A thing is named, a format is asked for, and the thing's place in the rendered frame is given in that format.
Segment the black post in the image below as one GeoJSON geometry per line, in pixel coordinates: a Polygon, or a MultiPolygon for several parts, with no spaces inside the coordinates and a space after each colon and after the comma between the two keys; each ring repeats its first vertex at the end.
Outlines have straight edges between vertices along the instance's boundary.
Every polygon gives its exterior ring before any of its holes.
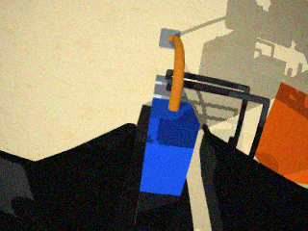
{"type": "MultiPolygon", "coordinates": [[[[140,173],[140,166],[138,166],[138,163],[140,162],[140,158],[142,160],[142,155],[139,155],[140,145],[142,144],[143,153],[145,138],[149,134],[151,108],[153,107],[142,105],[138,126],[136,126],[135,145],[134,151],[132,151],[130,168],[128,168],[127,178],[124,181],[122,193],[120,194],[118,205],[115,208],[115,215],[112,218],[112,223],[108,231],[124,231],[124,228],[131,230],[131,219],[127,219],[127,217],[128,215],[132,215],[130,207],[134,203],[136,188],[139,187],[138,173],[140,173]]],[[[193,212],[192,208],[190,208],[190,203],[192,202],[190,201],[188,187],[188,178],[186,178],[184,189],[182,189],[180,201],[178,201],[177,205],[178,211],[176,209],[177,213],[174,213],[174,230],[193,231],[193,212]]]]}

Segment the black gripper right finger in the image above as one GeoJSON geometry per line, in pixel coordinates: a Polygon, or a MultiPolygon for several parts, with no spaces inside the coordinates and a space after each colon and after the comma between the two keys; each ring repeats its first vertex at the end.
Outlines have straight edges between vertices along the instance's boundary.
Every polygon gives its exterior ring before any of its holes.
{"type": "Polygon", "coordinates": [[[199,154],[211,231],[308,231],[307,188],[207,132],[199,154]]]}

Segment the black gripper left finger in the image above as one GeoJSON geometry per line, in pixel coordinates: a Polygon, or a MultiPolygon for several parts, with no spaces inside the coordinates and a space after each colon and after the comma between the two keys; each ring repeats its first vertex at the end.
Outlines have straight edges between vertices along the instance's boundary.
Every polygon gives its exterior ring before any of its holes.
{"type": "Polygon", "coordinates": [[[0,150],[0,216],[28,231],[108,231],[135,135],[127,122],[37,162],[0,150]]]}

